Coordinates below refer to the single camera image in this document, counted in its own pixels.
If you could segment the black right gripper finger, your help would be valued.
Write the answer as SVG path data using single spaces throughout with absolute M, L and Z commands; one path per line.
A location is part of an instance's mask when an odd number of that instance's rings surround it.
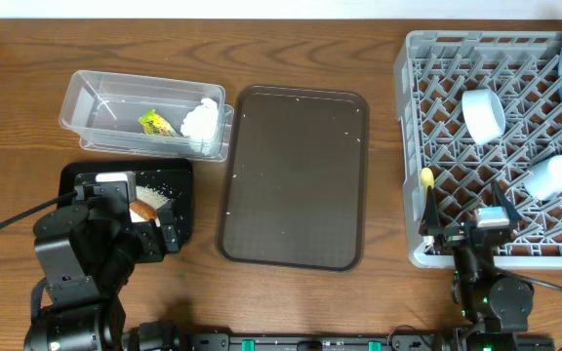
M 425 207 L 421 219 L 419 234 L 434 237 L 441 233 L 441 222 L 432 186 L 426 188 Z
M 496 207 L 503 209 L 509 224 L 518 224 L 522 216 L 516 211 L 514 205 L 506 198 L 500 184 L 493 180 L 491 182 L 492 201 Z

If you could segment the orange carrot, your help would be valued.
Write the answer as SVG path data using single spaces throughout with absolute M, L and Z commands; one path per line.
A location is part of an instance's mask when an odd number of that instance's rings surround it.
M 143 201 L 136 200 L 129 205 L 132 222 L 144 222 L 158 218 L 156 210 Z

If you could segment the yellow plastic spoon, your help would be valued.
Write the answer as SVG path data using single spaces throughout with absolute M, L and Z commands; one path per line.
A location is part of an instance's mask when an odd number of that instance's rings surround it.
M 431 168 L 423 168 L 421 170 L 420 181 L 424 193 L 424 208 L 427 209 L 430 190 L 434 187 L 434 175 Z M 423 240 L 427 248 L 433 245 L 434 239 L 432 237 L 426 236 Z

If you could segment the blue cup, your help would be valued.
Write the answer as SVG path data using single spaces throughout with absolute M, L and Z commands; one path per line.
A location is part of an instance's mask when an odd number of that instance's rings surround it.
M 546 201 L 562 192 L 562 155 L 541 161 L 529 171 L 524 187 L 535 199 Z

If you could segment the light blue bowl with rice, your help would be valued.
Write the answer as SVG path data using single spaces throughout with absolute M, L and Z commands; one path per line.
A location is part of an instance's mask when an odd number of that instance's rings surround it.
M 505 131 L 505 115 L 501 101 L 498 95 L 489 89 L 464 92 L 462 115 L 471 138 L 478 145 L 498 139 Z

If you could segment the yellow green snack wrapper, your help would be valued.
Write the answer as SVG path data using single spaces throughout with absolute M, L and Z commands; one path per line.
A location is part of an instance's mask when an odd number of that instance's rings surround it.
M 178 137 L 179 134 L 155 109 L 145 112 L 140 118 L 139 123 L 146 135 L 161 137 Z

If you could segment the white tissue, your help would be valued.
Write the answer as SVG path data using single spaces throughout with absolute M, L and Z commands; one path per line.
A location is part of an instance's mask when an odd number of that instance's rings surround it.
M 191 141 L 190 147 L 203 155 L 212 151 L 219 118 L 218 104 L 211 98 L 201 99 L 201 104 L 188 112 L 180 126 L 180 133 Z

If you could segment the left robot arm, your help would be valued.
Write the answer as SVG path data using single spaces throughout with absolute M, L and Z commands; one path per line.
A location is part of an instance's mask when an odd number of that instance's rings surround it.
M 118 294 L 136 265 L 160 262 L 188 236 L 170 204 L 132 222 L 127 210 L 76 203 L 33 227 L 45 274 L 31 294 L 26 350 L 121 350 L 125 311 Z

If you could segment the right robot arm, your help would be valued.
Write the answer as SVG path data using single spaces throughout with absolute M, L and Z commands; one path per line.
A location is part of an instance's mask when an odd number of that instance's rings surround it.
M 493 255 L 493 249 L 512 241 L 521 215 L 497 183 L 491 188 L 491 205 L 474 210 L 471 219 L 456 226 L 442 224 L 434 189 L 426 188 L 419 234 L 435 250 L 452 254 L 453 301 L 470 322 L 434 337 L 434 350 L 516 350 L 516 335 L 528 329 L 534 289 L 501 273 Z

